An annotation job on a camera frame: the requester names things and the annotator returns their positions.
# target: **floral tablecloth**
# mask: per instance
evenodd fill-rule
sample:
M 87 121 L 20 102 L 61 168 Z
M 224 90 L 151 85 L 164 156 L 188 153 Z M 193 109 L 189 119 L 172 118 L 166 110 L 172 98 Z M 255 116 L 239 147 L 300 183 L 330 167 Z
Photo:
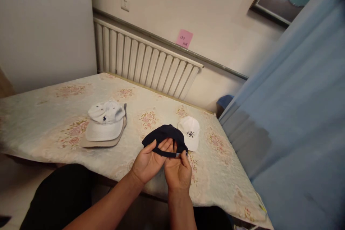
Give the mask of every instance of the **floral tablecloth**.
M 91 105 L 127 103 L 128 124 L 111 148 L 83 148 Z M 273 229 L 217 118 L 200 109 L 110 74 L 98 74 L 0 99 L 0 151 L 39 162 L 79 163 L 119 181 L 143 148 L 144 137 L 163 124 L 192 116 L 200 123 L 199 147 L 189 153 L 195 206 L 217 205 L 244 221 Z M 163 168 L 144 192 L 167 198 Z

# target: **ck logo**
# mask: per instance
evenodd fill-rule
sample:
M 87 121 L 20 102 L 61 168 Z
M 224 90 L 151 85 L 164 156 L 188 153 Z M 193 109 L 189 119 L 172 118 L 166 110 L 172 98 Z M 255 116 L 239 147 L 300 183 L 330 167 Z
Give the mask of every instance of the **ck logo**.
M 194 132 L 192 132 L 192 131 L 188 131 L 187 132 L 187 135 L 190 136 L 190 137 L 193 137 L 193 134 L 194 134 Z

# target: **black pants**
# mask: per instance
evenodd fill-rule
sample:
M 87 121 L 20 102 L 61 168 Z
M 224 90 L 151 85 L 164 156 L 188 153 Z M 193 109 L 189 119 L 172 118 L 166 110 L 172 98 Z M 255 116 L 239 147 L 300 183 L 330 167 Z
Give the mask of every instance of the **black pants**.
M 55 170 L 37 188 L 21 230 L 61 230 L 91 207 L 92 172 L 79 164 Z M 231 229 L 219 207 L 195 207 L 198 229 Z

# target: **white wall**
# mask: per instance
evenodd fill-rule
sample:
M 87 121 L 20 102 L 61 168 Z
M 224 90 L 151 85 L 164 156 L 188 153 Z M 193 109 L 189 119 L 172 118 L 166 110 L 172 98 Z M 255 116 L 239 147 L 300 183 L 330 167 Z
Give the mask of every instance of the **white wall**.
M 248 76 L 284 31 L 247 13 L 253 0 L 129 0 L 129 13 L 120 1 L 92 0 L 92 5 L 172 42 L 180 29 L 188 30 L 194 33 L 190 50 Z M 185 100 L 214 111 L 219 97 L 234 95 L 243 83 L 205 64 Z
M 91 0 L 0 6 L 0 66 L 17 93 L 96 74 Z

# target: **pink sticky note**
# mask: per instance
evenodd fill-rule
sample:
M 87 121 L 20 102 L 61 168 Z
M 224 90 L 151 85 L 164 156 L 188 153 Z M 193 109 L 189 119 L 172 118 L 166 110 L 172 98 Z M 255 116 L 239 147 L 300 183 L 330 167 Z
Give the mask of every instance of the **pink sticky note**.
M 192 40 L 192 37 L 193 33 L 181 29 L 179 36 L 177 37 L 176 44 L 187 49 L 189 47 L 190 41 Z

